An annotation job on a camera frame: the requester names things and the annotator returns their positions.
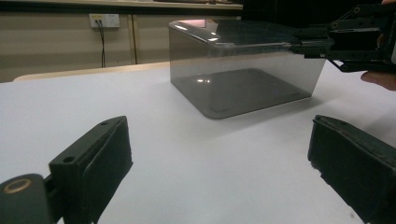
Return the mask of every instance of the transparent plastic box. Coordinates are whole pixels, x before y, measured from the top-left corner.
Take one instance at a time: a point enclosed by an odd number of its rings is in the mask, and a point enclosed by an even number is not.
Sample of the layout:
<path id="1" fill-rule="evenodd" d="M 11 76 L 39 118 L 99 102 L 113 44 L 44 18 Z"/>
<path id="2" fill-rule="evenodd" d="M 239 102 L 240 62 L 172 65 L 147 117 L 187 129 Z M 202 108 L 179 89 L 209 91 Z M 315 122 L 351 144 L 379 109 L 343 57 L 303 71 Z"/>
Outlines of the transparent plastic box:
<path id="1" fill-rule="evenodd" d="M 325 60 L 289 52 L 294 30 L 263 21 L 173 21 L 171 82 L 212 119 L 310 97 Z"/>

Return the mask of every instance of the black cable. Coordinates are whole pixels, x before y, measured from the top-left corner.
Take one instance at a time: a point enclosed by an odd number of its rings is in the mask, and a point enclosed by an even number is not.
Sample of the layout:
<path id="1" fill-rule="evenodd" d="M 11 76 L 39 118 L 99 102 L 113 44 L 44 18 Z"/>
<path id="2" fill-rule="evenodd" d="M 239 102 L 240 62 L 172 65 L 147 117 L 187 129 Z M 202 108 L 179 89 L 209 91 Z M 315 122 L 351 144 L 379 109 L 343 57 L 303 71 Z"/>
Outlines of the black cable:
<path id="1" fill-rule="evenodd" d="M 106 67 L 106 53 L 105 53 L 105 32 L 103 30 L 102 21 L 95 21 L 99 28 L 99 33 L 102 39 L 102 67 Z"/>

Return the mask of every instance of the finger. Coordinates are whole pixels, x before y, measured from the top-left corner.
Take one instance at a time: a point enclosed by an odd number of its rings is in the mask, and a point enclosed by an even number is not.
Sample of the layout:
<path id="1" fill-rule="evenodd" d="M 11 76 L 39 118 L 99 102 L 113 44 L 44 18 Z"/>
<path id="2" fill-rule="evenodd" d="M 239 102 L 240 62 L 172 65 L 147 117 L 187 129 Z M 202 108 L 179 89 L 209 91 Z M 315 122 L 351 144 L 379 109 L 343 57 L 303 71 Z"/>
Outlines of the finger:
<path id="1" fill-rule="evenodd" d="M 394 3 L 396 0 L 382 0 L 382 4 Z"/>
<path id="2" fill-rule="evenodd" d="M 384 87 L 390 91 L 396 91 L 396 75 L 389 73 L 366 72 L 361 80 Z"/>

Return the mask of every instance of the white table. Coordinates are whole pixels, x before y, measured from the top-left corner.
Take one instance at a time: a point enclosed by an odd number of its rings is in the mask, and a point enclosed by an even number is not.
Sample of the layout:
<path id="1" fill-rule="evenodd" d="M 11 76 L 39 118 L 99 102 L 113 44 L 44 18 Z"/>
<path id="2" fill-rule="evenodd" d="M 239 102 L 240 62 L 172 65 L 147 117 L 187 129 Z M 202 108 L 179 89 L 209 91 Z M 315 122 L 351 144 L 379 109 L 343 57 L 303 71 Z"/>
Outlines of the white table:
<path id="1" fill-rule="evenodd" d="M 361 223 L 306 158 L 316 114 L 396 146 L 396 93 L 360 75 L 326 63 L 311 99 L 223 120 L 201 115 L 167 66 L 0 84 L 0 181 L 48 175 L 90 128 L 125 115 L 134 166 L 100 223 Z"/>

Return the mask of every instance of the electrical outlet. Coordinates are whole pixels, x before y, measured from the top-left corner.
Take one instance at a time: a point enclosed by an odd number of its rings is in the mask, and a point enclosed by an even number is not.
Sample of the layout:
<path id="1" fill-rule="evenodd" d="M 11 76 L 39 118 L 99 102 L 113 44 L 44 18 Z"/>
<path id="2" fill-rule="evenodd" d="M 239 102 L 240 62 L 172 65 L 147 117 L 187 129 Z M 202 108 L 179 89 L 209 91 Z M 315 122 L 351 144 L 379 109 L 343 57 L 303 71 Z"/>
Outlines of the electrical outlet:
<path id="1" fill-rule="evenodd" d="M 92 28 L 97 28 L 98 24 L 96 21 L 101 21 L 102 25 L 105 27 L 105 14 L 90 14 L 90 22 Z"/>
<path id="2" fill-rule="evenodd" d="M 106 27 L 120 27 L 119 14 L 105 14 Z"/>
<path id="3" fill-rule="evenodd" d="M 120 27 L 119 14 L 90 14 L 90 22 L 92 28 L 97 28 L 97 21 L 102 23 L 102 27 L 117 28 Z"/>

